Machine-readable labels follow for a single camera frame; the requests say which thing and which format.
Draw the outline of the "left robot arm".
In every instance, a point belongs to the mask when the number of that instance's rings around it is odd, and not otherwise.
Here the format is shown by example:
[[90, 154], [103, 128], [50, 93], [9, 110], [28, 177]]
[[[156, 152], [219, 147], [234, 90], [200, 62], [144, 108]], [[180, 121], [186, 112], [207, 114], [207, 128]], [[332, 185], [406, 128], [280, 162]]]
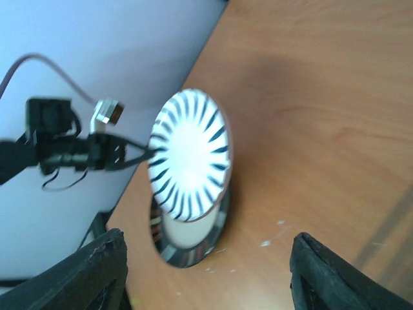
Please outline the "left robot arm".
[[29, 167], [56, 177], [60, 168], [120, 171], [154, 156], [140, 143], [107, 133], [80, 137], [81, 122], [69, 99], [31, 98], [26, 102], [26, 131], [16, 141], [1, 141], [1, 184]]

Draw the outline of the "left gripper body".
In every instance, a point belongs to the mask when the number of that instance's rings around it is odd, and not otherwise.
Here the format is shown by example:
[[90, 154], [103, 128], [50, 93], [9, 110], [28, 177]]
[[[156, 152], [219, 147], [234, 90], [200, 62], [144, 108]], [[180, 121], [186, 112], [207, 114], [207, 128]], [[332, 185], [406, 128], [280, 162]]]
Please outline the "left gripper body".
[[104, 133], [90, 134], [88, 142], [88, 168], [100, 171], [118, 171], [126, 158], [126, 142], [123, 138]]

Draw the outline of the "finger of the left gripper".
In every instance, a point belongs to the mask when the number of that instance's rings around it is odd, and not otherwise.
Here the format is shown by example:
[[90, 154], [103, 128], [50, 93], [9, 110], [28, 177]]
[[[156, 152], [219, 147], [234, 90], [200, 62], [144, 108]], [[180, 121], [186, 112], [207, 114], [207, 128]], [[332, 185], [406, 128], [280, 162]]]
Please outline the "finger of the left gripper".
[[153, 154], [155, 150], [147, 143], [134, 141], [129, 138], [124, 139], [125, 152], [127, 154]]
[[153, 156], [154, 156], [154, 151], [147, 151], [137, 158], [120, 163], [119, 169], [127, 169], [134, 165], [139, 165], [140, 163], [149, 160]]

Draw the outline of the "dark patterned plate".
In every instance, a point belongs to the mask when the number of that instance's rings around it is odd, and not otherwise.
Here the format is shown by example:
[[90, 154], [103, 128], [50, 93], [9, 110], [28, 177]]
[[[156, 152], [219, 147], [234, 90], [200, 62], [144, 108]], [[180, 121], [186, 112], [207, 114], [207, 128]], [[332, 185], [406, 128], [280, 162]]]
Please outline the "dark patterned plate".
[[160, 257], [167, 264], [182, 269], [198, 264], [214, 250], [224, 230], [229, 210], [229, 190], [219, 205], [196, 222], [172, 219], [152, 199], [150, 230]]

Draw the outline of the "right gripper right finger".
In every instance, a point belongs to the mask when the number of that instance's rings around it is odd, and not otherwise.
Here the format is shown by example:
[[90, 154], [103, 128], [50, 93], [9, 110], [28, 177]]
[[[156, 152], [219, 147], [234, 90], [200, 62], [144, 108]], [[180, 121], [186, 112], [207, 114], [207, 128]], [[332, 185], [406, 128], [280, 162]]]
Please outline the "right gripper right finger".
[[294, 238], [290, 272], [295, 309], [412, 309], [305, 232]]

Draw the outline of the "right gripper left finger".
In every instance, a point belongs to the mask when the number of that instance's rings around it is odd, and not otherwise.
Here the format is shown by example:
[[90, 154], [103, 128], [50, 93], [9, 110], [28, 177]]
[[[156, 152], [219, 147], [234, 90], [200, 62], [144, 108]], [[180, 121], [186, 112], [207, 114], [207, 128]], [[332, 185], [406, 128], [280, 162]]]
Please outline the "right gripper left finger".
[[111, 229], [45, 272], [1, 295], [1, 309], [122, 309], [127, 247]]

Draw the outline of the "white blue striped plate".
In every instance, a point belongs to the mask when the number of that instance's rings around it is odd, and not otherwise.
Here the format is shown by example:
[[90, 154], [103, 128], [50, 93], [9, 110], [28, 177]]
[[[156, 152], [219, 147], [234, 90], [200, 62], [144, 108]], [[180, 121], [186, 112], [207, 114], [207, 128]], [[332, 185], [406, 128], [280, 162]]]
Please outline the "white blue striped plate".
[[171, 218], [195, 222], [224, 196], [233, 141], [224, 110], [196, 88], [174, 94], [152, 126], [148, 177], [157, 205]]

